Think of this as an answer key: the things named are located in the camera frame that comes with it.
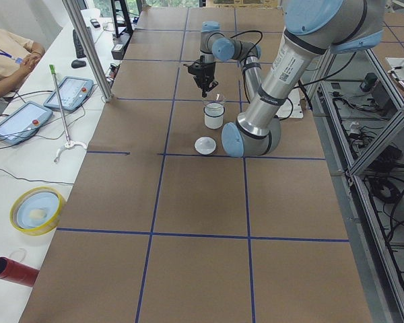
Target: lanyard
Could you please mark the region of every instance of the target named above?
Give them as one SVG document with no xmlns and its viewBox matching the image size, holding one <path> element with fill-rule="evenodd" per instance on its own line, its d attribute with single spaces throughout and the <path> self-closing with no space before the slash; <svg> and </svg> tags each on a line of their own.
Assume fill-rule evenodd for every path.
<svg viewBox="0 0 404 323">
<path fill-rule="evenodd" d="M 1 49 L 0 49 L 0 55 L 9 57 L 10 59 L 14 60 L 17 64 L 20 64 L 22 62 L 21 58 L 19 58 L 19 57 L 14 58 L 14 57 L 12 57 L 12 55 L 10 55 L 9 53 L 7 53 L 7 52 L 5 52 L 4 50 L 1 50 Z"/>
</svg>

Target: blue joint cap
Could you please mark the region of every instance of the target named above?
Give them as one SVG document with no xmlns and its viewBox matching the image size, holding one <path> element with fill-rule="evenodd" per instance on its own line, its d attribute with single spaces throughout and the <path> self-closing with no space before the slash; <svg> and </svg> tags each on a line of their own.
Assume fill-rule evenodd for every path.
<svg viewBox="0 0 404 323">
<path fill-rule="evenodd" d="M 331 52 L 333 54 L 341 54 L 343 52 L 358 52 L 359 50 L 366 50 L 381 42 L 382 36 L 383 30 L 359 39 L 352 40 L 351 42 L 331 46 Z"/>
<path fill-rule="evenodd" d="M 217 32 L 220 30 L 219 22 L 203 22 L 202 32 Z"/>
<path fill-rule="evenodd" d="M 232 122 L 226 123 L 223 127 L 222 145 L 230 157 L 242 157 L 244 155 L 244 141 L 238 127 Z"/>
<path fill-rule="evenodd" d="M 290 1 L 285 12 L 285 26 L 294 35 L 311 34 L 328 24 L 344 1 Z"/>
<path fill-rule="evenodd" d="M 261 57 L 262 57 L 262 48 L 259 45 L 256 45 L 256 49 L 257 49 L 257 58 L 261 59 Z"/>
<path fill-rule="evenodd" d="M 213 43 L 211 51 L 217 59 L 226 62 L 234 56 L 235 46 L 229 39 L 220 38 Z"/>
</svg>

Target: phone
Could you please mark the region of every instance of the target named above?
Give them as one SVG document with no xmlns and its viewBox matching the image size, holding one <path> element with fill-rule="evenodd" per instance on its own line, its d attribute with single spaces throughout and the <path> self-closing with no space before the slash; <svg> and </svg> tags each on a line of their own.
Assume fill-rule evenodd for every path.
<svg viewBox="0 0 404 323">
<path fill-rule="evenodd" d="M 97 19 L 90 19 L 90 22 L 93 25 L 94 29 L 100 28 L 100 24 Z"/>
</svg>

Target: computer mouse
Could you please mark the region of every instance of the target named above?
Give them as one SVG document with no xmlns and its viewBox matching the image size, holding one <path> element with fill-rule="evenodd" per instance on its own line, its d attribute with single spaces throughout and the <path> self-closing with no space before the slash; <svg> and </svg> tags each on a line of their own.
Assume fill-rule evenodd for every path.
<svg viewBox="0 0 404 323">
<path fill-rule="evenodd" d="M 72 69 L 78 69 L 78 68 L 84 67 L 86 65 L 87 65 L 87 63 L 85 61 L 80 61 L 79 59 L 75 59 L 74 61 L 72 61 L 72 64 L 70 66 L 72 66 Z"/>
</svg>

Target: white cup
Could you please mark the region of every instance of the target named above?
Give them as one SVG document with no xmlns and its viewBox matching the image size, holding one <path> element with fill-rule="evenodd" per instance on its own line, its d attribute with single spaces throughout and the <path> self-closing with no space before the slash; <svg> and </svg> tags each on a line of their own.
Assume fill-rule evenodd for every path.
<svg viewBox="0 0 404 323">
<path fill-rule="evenodd" d="M 209 92 L 207 97 L 203 98 L 205 126 L 218 129 L 223 125 L 225 102 L 226 98 L 221 93 Z"/>
<path fill-rule="evenodd" d="M 203 108 L 205 114 L 205 126 L 210 129 L 218 129 L 223 125 L 224 105 L 211 102 Z"/>
</svg>

